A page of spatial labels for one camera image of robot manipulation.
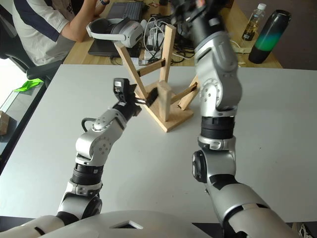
black laptop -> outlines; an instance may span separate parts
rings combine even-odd
[[[130,57],[132,58],[138,58],[140,56],[141,47],[139,46],[139,44],[136,44],[132,48],[127,48],[127,50]],[[88,50],[88,54],[93,56],[120,57],[112,41],[99,39],[94,40],[93,44]]]

vr headset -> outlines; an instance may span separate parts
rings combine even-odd
[[[104,19],[92,21],[86,27],[88,35],[95,39],[121,41],[125,47],[133,47],[143,36],[139,22],[125,19]]]

plastic bottle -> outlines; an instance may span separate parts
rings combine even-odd
[[[250,17],[248,25],[243,32],[242,39],[245,41],[251,41],[259,27],[259,21],[264,18],[266,4],[260,3],[258,9],[255,9]]]

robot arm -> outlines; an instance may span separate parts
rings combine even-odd
[[[92,127],[77,139],[73,176],[57,214],[65,225],[100,213],[101,177],[112,145],[122,135],[126,123],[141,111],[136,103],[150,106],[158,96],[155,88],[147,100],[136,98],[135,88],[136,84],[130,85],[128,79],[115,78],[113,91],[118,103],[97,118]]]
[[[193,176],[205,184],[224,237],[298,237],[247,185],[235,179],[233,129],[242,87],[237,59],[218,12],[226,0],[174,0],[174,22],[186,22],[201,84],[201,150]]]

bottle cap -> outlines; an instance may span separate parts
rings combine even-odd
[[[266,8],[266,4],[264,4],[264,3],[260,3],[260,4],[258,5],[258,9],[259,9],[259,10],[265,10],[265,8]]]

